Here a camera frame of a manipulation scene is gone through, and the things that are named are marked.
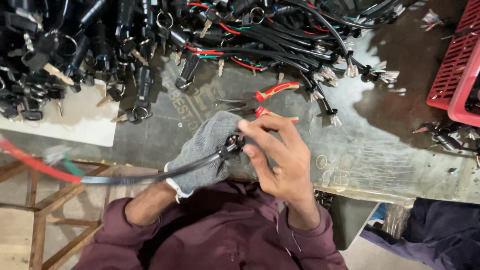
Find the maroon sweatshirt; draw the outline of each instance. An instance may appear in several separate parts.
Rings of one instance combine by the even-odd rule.
[[[131,224],[111,202],[104,227],[73,270],[347,269],[332,240],[332,219],[319,206],[312,230],[292,228],[288,208],[258,184],[222,181],[165,209],[149,226]]]

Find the pliers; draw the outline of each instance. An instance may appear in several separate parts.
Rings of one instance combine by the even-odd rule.
[[[221,99],[220,101],[223,102],[230,102],[230,103],[238,103],[241,104],[242,107],[240,108],[234,108],[234,109],[229,109],[227,111],[229,112],[242,112],[245,114],[248,113],[253,113],[255,112],[255,117],[260,117],[261,115],[273,115],[273,116],[278,116],[278,117],[283,117],[278,114],[275,114],[268,109],[259,106],[258,102],[262,102],[265,99],[273,96],[275,93],[278,93],[281,90],[284,89],[298,89],[300,87],[299,83],[296,82],[289,82],[289,83],[282,83],[279,85],[276,85],[269,90],[265,91],[264,93],[261,93],[260,91],[256,91],[255,93],[253,92],[246,92],[244,93],[244,98],[233,98],[233,99]],[[292,123],[298,122],[299,118],[298,117],[285,117],[288,118],[292,121]]]

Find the workbench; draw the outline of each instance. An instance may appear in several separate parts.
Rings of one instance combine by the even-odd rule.
[[[427,106],[425,99],[449,43],[440,38],[453,32],[445,28],[424,32],[420,20],[428,8],[458,20],[465,2],[429,2],[428,6],[406,10],[393,25],[352,39],[358,61],[373,65],[387,60],[388,70],[401,73],[398,82],[391,85],[346,77],[338,88],[323,86],[332,107],[339,111],[341,126],[330,124],[321,103],[309,102],[303,86],[263,102],[263,107],[277,114],[300,118],[296,127],[312,153],[311,177],[316,187],[404,206],[411,206],[409,198],[418,196],[480,203],[480,173],[473,157],[467,152],[445,152],[427,133],[412,134],[420,124],[446,116],[445,111]],[[65,144],[73,147],[73,159],[163,169],[205,119],[230,108],[219,103],[220,98],[265,91],[277,84],[278,76],[275,72],[254,76],[250,70],[227,61],[222,77],[218,77],[218,65],[202,61],[190,90],[182,93],[174,82],[183,60],[177,66],[173,53],[162,56],[158,50],[151,65],[156,73],[153,116],[139,125],[118,123],[113,147],[2,133],[36,155],[47,147]],[[303,84],[295,70],[286,73],[283,82],[287,81]],[[130,79],[121,108],[132,107],[134,92]],[[246,168],[246,175],[254,177],[252,168]]]

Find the white paper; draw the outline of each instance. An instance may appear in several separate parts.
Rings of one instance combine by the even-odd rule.
[[[111,147],[117,124],[110,121],[117,117],[119,103],[109,102],[98,108],[96,104],[104,94],[104,90],[93,86],[82,86],[79,93],[67,88],[62,101],[63,117],[59,116],[55,105],[49,101],[43,108],[44,117],[41,121],[10,121],[0,116],[0,128]]]

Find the gray knit glove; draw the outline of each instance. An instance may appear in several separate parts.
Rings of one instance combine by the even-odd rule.
[[[183,145],[178,157],[166,164],[165,172],[214,154],[237,129],[240,119],[240,116],[226,111],[219,111],[207,119],[193,138]],[[229,173],[227,162],[216,160],[192,172],[168,178],[167,183],[175,188],[177,197],[189,197],[196,188],[222,181]]]

